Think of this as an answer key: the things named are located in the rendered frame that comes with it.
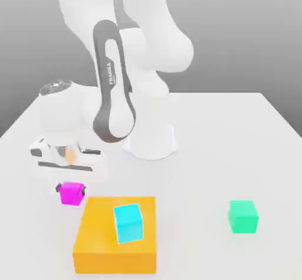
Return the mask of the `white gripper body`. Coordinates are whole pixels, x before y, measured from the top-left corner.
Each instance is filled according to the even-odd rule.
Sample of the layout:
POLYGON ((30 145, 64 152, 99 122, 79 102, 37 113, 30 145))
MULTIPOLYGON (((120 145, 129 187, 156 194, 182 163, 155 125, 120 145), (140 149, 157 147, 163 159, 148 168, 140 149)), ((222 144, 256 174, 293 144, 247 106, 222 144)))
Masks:
POLYGON ((70 166, 53 163, 50 159, 37 159, 39 175, 57 182, 80 182, 86 185, 100 185, 108 179, 108 158, 104 153, 83 153, 70 166))

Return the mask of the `small magenta cube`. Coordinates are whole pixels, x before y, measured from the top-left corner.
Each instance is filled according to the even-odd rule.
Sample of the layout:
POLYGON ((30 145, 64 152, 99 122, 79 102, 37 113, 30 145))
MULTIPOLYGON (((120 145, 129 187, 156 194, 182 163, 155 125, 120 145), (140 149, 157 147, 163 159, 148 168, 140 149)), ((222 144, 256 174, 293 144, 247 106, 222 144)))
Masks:
POLYGON ((79 206, 84 198, 80 192, 80 184, 76 182, 62 183, 59 191, 61 203, 64 205, 79 206))

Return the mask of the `small cyan cube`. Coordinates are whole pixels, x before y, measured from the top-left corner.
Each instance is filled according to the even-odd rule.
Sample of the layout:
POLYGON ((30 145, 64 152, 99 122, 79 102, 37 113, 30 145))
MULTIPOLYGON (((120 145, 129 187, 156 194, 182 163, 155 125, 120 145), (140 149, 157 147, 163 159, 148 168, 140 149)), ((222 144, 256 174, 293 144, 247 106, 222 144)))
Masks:
POLYGON ((143 216, 138 203, 116 206, 113 212, 118 244, 143 240, 143 216))

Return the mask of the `small green cube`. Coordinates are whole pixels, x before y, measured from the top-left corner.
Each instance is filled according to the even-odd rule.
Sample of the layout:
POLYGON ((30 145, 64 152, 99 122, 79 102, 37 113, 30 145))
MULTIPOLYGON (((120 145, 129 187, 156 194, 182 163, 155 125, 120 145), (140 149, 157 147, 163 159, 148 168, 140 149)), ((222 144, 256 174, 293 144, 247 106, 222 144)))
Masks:
POLYGON ((228 212, 232 233, 256 233, 259 214, 251 200, 231 200, 228 212))

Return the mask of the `large orange box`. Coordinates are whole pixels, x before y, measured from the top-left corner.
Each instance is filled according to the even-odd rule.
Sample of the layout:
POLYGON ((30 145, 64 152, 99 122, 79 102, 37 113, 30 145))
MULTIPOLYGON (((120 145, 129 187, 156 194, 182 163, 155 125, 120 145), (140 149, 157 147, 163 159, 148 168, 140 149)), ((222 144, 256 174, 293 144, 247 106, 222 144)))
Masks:
POLYGON ((156 201, 153 196, 89 197, 73 248, 78 274, 154 274, 157 269, 156 201), (116 206, 138 203, 144 238, 118 244, 116 206))

